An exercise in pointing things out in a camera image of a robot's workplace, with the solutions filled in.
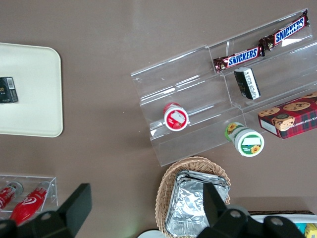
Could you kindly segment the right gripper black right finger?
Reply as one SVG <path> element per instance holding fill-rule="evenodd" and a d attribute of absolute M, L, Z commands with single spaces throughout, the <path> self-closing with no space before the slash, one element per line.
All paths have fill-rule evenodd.
<path fill-rule="evenodd" d="M 202 231 L 204 238 L 245 238 L 247 214 L 238 206 L 227 206 L 216 188 L 205 183 L 203 205 L 209 226 Z"/>

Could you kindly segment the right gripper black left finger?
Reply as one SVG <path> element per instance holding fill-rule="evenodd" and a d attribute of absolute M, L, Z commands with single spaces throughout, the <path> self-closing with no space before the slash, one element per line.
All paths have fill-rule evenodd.
<path fill-rule="evenodd" d="M 74 238 L 91 210 L 91 185 L 82 183 L 56 211 L 42 213 L 32 222 L 33 237 Z"/>

